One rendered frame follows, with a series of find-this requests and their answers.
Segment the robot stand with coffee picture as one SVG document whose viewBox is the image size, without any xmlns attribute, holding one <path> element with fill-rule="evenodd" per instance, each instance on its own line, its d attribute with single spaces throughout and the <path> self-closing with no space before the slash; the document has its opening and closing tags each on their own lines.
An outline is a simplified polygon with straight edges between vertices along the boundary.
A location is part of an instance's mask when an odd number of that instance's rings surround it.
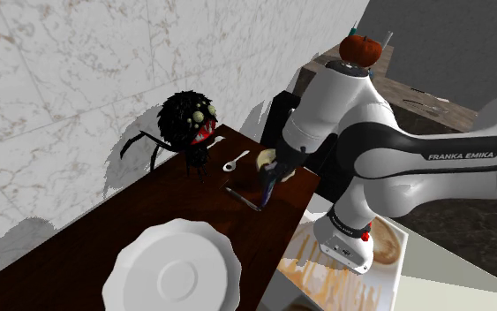
<svg viewBox="0 0 497 311">
<path fill-rule="evenodd" d="M 372 267 L 357 275 L 325 255 L 306 211 L 258 306 L 259 311 L 394 311 L 408 234 L 373 220 Z"/>
</svg>

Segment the orange pumpkin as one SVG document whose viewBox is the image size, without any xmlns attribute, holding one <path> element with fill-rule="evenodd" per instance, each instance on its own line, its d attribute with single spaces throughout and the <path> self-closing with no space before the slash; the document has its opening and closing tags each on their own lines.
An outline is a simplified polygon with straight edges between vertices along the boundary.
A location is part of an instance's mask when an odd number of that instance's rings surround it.
<svg viewBox="0 0 497 311">
<path fill-rule="evenodd" d="M 375 64 L 381 52 L 381 45 L 368 36 L 349 35 L 339 45 L 341 59 L 361 67 L 370 67 Z"/>
</svg>

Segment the white scalloped plate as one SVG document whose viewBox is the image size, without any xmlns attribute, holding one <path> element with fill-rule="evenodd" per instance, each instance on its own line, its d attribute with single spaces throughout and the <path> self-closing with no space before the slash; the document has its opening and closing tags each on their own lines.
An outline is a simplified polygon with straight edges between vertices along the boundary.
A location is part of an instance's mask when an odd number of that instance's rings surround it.
<svg viewBox="0 0 497 311">
<path fill-rule="evenodd" d="M 237 311 L 242 265 L 225 235 L 183 218 L 145 229 L 117 255 L 105 311 Z"/>
</svg>

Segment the black furry spider toy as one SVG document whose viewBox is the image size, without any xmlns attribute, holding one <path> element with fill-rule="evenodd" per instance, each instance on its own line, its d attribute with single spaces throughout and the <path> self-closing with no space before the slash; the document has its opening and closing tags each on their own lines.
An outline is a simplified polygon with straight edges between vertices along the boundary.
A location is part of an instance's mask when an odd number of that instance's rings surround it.
<svg viewBox="0 0 497 311">
<path fill-rule="evenodd" d="M 211 100 L 193 90 L 181 91 L 163 103 L 157 117 L 161 138 L 140 130 L 139 134 L 124 144 L 119 156 L 123 158 L 134 142 L 147 137 L 156 144 L 151 155 L 150 171 L 155 168 L 157 152 L 163 148 L 170 152 L 183 153 L 187 176 L 190 176 L 190 170 L 194 168 L 203 182 L 201 173 L 207 176 L 206 164 L 211 158 L 207 140 L 215 133 L 217 124 L 216 109 Z"/>
</svg>

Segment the dark pen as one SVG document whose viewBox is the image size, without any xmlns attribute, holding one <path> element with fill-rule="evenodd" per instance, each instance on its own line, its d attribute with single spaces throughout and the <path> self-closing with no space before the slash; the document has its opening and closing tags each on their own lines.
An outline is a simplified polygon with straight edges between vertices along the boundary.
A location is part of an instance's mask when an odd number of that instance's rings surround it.
<svg viewBox="0 0 497 311">
<path fill-rule="evenodd" d="M 241 194 L 235 192 L 234 190 L 232 190 L 231 188 L 229 187 L 225 187 L 225 190 L 230 194 L 232 195 L 233 197 L 235 197 L 236 199 L 240 200 L 241 202 L 243 202 L 245 205 L 247 205 L 248 207 L 250 207 L 251 209 L 254 209 L 256 211 L 261 211 L 261 208 L 256 206 L 254 203 L 252 203 L 251 201 L 247 200 L 244 196 L 242 196 Z"/>
</svg>

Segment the dark wooden table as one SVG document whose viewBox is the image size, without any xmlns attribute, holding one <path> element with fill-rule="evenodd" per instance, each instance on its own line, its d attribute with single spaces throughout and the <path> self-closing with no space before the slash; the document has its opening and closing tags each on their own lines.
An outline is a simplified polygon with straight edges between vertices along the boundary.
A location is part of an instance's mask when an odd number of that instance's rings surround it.
<svg viewBox="0 0 497 311">
<path fill-rule="evenodd" d="M 297 169 L 263 210 L 251 209 L 225 187 L 260 201 L 261 145 L 226 125 L 216 134 L 225 140 L 210 149 L 203 182 L 174 155 L 1 270 L 0 311 L 103 311 L 102 287 L 118 253 L 146 228 L 176 218 L 207 222 L 230 239 L 242 265 L 237 311 L 256 311 L 319 178 Z M 245 150 L 234 171 L 222 170 Z"/>
</svg>

